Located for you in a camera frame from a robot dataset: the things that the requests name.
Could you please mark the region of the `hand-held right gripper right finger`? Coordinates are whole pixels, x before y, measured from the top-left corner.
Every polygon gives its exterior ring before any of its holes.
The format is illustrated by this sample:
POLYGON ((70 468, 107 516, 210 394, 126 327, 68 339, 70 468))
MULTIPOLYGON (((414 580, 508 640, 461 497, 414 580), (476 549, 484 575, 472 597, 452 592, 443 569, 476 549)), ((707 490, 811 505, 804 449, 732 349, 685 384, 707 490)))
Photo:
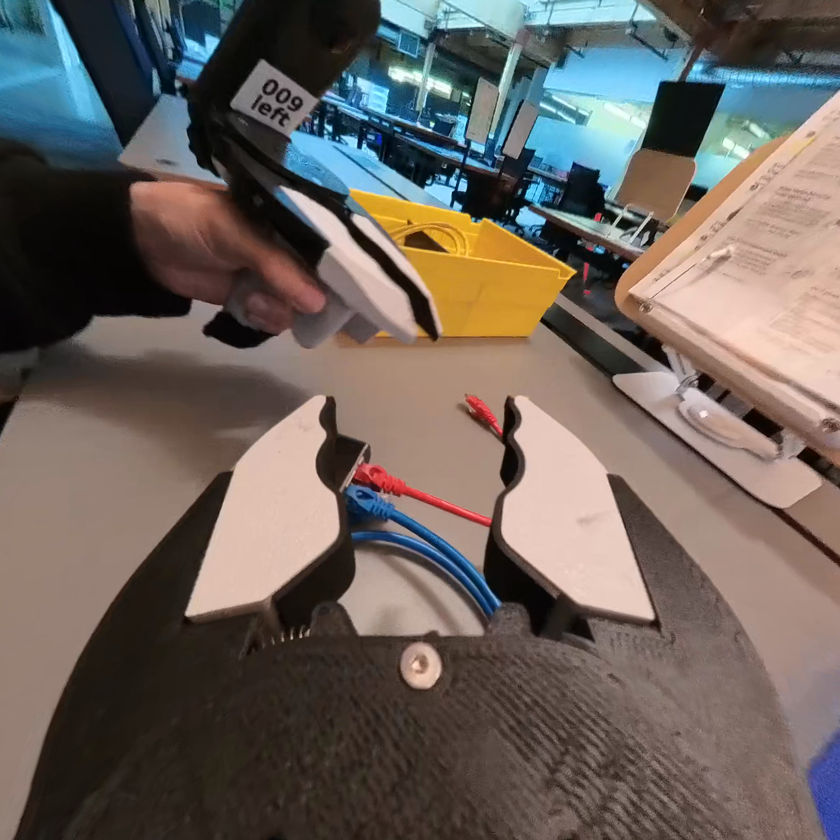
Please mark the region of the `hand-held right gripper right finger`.
POLYGON ((524 610, 536 637, 593 640, 606 621, 656 629, 657 613, 611 475, 592 451, 524 395, 507 398, 502 490, 485 578, 524 610))

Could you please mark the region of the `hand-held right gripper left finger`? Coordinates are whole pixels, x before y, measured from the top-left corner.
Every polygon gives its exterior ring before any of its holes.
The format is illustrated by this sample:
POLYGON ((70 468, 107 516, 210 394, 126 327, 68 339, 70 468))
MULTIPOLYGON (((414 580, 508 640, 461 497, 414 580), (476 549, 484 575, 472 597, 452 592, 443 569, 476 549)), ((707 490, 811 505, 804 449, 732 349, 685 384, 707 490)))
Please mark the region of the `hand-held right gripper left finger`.
POLYGON ((262 435, 235 465, 185 618, 263 614, 310 624, 355 574, 344 493, 333 473, 333 397, 317 395, 262 435))

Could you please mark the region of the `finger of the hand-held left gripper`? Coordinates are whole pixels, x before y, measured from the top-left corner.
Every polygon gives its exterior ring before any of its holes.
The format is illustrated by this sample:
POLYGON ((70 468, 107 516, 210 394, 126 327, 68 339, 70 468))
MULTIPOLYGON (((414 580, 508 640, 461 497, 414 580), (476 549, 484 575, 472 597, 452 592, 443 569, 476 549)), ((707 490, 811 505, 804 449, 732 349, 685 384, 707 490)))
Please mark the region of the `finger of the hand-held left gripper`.
POLYGON ((418 327, 406 295, 354 243, 344 224, 344 200, 329 207, 289 186, 278 187, 276 199, 297 213, 324 242, 312 271, 326 302, 318 313, 295 317, 294 340, 302 348, 314 349, 337 333, 357 343, 387 333, 403 343, 413 343, 418 327))
POLYGON ((344 198, 344 224, 354 243, 405 293, 416 326, 431 340, 439 340, 443 325, 434 297, 396 241, 352 196, 344 198))

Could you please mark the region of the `black network splitter box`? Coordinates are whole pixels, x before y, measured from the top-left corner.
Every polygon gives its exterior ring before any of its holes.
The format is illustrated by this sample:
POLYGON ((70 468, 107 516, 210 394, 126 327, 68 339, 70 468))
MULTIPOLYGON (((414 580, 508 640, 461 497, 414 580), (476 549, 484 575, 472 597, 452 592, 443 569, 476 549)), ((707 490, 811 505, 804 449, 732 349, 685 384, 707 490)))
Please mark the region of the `black network splitter box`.
POLYGON ((339 493, 352 483, 356 471, 370 462, 371 447, 358 438, 339 434, 335 439, 333 473, 339 493))

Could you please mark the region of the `yellow plastic bin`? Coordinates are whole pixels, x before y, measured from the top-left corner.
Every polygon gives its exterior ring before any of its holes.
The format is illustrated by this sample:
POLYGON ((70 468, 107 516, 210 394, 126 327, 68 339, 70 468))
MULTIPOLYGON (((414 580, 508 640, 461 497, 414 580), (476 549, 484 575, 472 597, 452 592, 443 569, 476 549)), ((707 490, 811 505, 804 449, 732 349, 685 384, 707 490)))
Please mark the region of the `yellow plastic bin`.
POLYGON ((432 293, 446 338, 528 337, 575 270, 503 227, 358 190, 432 293))

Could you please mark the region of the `person's left forearm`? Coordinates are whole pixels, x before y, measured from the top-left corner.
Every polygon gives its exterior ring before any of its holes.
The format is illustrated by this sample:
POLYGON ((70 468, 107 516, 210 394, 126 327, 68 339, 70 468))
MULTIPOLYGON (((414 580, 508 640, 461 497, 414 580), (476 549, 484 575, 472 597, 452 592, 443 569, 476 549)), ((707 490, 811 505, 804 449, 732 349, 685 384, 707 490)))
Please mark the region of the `person's left forearm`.
POLYGON ((192 303, 163 288, 133 234, 126 171, 51 166, 1 141, 1 352, 67 340, 98 317, 180 318, 192 303))

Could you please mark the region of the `grey desk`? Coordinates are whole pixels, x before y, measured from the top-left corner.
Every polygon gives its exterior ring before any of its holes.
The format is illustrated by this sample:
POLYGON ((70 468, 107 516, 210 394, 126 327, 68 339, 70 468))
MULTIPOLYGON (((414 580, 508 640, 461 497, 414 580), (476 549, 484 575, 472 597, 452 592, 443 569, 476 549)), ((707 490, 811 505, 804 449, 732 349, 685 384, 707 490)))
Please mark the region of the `grey desk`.
POLYGON ((532 399, 625 479, 737 614, 803 774, 838 728, 838 492, 786 518, 733 485, 540 326, 525 341, 251 351, 188 318, 102 319, 46 351, 2 432, 2 838, 70 672, 112 599, 215 476, 314 395, 373 461, 474 511, 502 447, 460 405, 532 399))

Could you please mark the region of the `person's left hand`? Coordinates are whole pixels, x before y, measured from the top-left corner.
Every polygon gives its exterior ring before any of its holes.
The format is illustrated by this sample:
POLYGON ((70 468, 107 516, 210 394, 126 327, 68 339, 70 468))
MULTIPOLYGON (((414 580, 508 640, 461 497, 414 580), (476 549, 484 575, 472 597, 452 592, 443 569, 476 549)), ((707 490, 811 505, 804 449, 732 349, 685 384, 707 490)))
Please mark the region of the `person's left hand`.
POLYGON ((133 236, 152 277, 190 300, 240 307, 256 329, 278 335, 294 316, 323 310, 326 297, 303 266, 264 236, 224 193, 179 182, 129 190, 133 236))

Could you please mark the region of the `dark office chair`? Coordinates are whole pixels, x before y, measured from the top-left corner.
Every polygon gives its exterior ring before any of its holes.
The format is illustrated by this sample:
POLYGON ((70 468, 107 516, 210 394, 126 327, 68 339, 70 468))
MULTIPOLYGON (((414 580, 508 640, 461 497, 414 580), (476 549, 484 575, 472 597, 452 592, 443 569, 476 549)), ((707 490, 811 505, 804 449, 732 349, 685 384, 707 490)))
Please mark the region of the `dark office chair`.
POLYGON ((574 162, 569 169, 558 204, 567 214, 595 219, 605 207, 605 191, 600 184, 601 171, 574 162))
POLYGON ((465 186, 454 190, 454 203, 460 211, 474 219, 505 222, 518 198, 527 190, 528 169, 534 149, 525 148, 517 159, 504 156, 501 167, 494 172, 469 171, 465 186))

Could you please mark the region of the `standing whiteboard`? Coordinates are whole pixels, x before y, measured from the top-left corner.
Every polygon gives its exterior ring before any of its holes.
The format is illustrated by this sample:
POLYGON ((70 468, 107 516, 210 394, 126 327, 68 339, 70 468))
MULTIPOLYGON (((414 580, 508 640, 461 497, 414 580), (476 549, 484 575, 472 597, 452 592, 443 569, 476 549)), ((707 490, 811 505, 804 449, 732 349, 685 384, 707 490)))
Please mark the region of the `standing whiteboard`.
POLYGON ((498 102, 499 90, 486 78, 479 78, 465 128, 466 144, 484 144, 489 135, 498 102))
POLYGON ((502 156, 513 160, 517 160, 520 157, 538 116, 538 105, 527 99, 519 102, 509 131, 500 149, 502 156))

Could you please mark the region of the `row of wooden office desks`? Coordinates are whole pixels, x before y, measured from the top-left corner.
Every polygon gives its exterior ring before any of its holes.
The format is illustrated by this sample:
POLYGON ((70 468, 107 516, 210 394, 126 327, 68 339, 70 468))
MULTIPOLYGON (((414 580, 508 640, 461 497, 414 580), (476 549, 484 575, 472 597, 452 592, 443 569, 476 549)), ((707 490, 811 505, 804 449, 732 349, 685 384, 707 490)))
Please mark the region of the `row of wooden office desks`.
MULTIPOLYGON (((391 148, 396 144, 402 144, 408 150, 420 155, 422 159, 433 161, 435 165, 454 167, 459 182, 463 180, 465 173, 473 179, 484 180, 487 183, 502 184, 508 181, 508 177, 501 173, 500 167, 495 168, 472 159, 467 147, 462 143, 445 138, 423 125, 415 125, 367 108, 354 108, 332 95, 324 96, 316 107, 318 117, 313 120, 317 122, 317 132, 320 137, 325 131, 326 114, 329 109, 333 112, 332 126, 335 142, 341 142, 342 118, 351 119, 359 124, 356 141, 359 150, 364 145, 367 133, 378 132, 383 136, 381 163, 384 162, 391 148)), ((575 241, 599 247, 626 263, 635 261, 647 249, 645 245, 636 242, 637 235, 633 229, 620 230, 607 223, 567 213, 553 206, 527 202, 528 191, 536 181, 544 185, 551 182, 552 178, 529 167, 517 182, 514 192, 508 196, 506 203, 499 205, 499 210, 504 211, 511 222, 514 222, 520 211, 526 207, 532 214, 539 216, 544 225, 562 230, 564 238, 573 238, 575 241)))

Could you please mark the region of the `wooden document stand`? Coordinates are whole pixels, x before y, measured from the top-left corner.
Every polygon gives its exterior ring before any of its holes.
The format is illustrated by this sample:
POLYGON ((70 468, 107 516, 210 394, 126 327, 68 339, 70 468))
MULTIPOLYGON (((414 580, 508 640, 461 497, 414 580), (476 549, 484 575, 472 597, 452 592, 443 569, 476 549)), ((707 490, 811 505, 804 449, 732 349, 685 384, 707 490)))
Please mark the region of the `wooden document stand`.
POLYGON ((683 243, 718 205, 791 134, 764 145, 719 182, 631 265, 616 289, 616 305, 662 343, 668 369, 618 374, 613 383, 671 433, 764 504, 786 509, 823 483, 800 453, 809 448, 838 465, 838 432, 803 433, 796 416, 772 408, 758 388, 708 358, 696 361, 672 332, 651 323, 628 292, 683 243))

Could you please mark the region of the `brown board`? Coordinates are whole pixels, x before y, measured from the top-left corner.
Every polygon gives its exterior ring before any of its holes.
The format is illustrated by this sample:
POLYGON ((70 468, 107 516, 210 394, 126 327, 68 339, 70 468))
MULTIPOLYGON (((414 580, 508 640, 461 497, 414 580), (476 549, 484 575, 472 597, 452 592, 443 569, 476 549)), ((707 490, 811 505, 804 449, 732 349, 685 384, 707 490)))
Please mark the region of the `brown board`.
POLYGON ((696 173, 693 157, 640 149, 629 160, 613 200, 664 223, 676 215, 696 173))

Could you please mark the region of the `printed instruction papers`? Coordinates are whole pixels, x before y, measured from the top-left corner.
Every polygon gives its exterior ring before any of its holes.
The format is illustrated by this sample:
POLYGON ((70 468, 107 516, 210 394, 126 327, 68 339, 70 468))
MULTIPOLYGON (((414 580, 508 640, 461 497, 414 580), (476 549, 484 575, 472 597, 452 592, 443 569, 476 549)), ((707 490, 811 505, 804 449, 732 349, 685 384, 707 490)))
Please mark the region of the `printed instruction papers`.
POLYGON ((835 434, 838 222, 836 94, 628 296, 803 433, 835 434))

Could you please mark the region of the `black board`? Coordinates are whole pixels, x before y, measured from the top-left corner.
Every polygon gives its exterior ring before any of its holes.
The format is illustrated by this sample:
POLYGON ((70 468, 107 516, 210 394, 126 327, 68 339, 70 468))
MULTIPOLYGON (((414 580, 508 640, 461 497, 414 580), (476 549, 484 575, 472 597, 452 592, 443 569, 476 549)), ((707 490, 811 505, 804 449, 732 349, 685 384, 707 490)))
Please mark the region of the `black board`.
POLYGON ((724 91, 716 82, 661 81, 641 149, 695 158, 724 91))

